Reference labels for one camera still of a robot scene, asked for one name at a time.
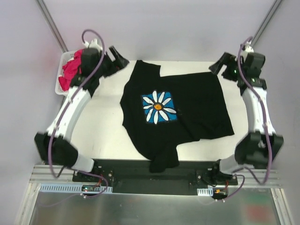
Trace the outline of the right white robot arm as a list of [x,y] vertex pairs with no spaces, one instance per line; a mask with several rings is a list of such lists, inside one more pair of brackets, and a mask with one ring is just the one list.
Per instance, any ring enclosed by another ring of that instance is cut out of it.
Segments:
[[266,81],[260,78],[264,64],[265,56],[254,52],[251,44],[246,42],[241,45],[238,56],[225,52],[209,67],[214,75],[222,66],[226,67],[222,77],[237,84],[248,122],[248,132],[237,143],[234,154],[216,162],[217,170],[211,173],[211,180],[216,185],[226,182],[228,174],[248,166],[270,170],[272,161],[283,146],[283,136],[276,134],[270,120]]

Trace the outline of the black graphic t shirt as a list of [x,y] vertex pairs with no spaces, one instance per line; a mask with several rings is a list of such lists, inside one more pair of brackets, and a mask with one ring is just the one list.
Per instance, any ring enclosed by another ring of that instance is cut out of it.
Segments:
[[151,173],[177,167],[180,144],[234,134],[216,75],[161,76],[160,69],[138,60],[120,101],[122,125]]

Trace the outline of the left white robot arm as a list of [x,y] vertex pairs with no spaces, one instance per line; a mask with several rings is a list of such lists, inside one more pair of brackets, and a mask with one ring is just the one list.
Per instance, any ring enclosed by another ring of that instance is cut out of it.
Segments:
[[88,182],[95,182],[99,177],[95,161],[81,155],[70,143],[75,125],[100,85],[100,78],[106,78],[124,69],[129,61],[112,45],[109,47],[114,56],[112,60],[97,44],[97,40],[85,43],[81,54],[81,64],[72,78],[68,95],[54,119],[43,133],[38,132],[34,141],[40,158],[52,165],[83,171]]

